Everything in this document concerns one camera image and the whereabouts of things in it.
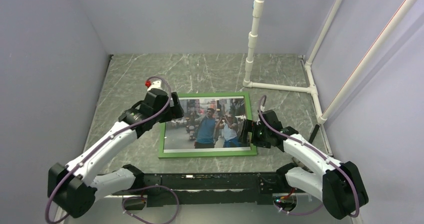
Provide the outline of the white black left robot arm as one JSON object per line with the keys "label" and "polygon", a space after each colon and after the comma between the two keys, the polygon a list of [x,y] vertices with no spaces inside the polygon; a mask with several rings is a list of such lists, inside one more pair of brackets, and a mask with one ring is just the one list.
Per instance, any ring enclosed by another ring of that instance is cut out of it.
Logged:
{"label": "white black left robot arm", "polygon": [[52,223],[49,219],[52,203],[69,216],[79,218],[103,197],[121,191],[137,194],[145,189],[144,172],[131,164],[109,174],[101,175],[100,171],[123,148],[151,130],[156,123],[165,123],[183,115],[176,92],[149,88],[145,98],[124,111],[111,129],[88,150],[66,165],[56,163],[49,169],[46,221]]}

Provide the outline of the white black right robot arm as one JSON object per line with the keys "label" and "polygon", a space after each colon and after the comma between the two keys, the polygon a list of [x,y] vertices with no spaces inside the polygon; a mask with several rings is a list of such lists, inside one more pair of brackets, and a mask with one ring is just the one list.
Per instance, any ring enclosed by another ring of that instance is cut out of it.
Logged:
{"label": "white black right robot arm", "polygon": [[239,141],[261,148],[276,147],[299,160],[305,169],[289,163],[276,170],[276,187],[282,192],[300,189],[310,194],[338,220],[357,217],[360,207],[369,202],[353,162],[344,163],[320,151],[293,127],[283,127],[272,110],[261,112],[257,121],[245,120]]}

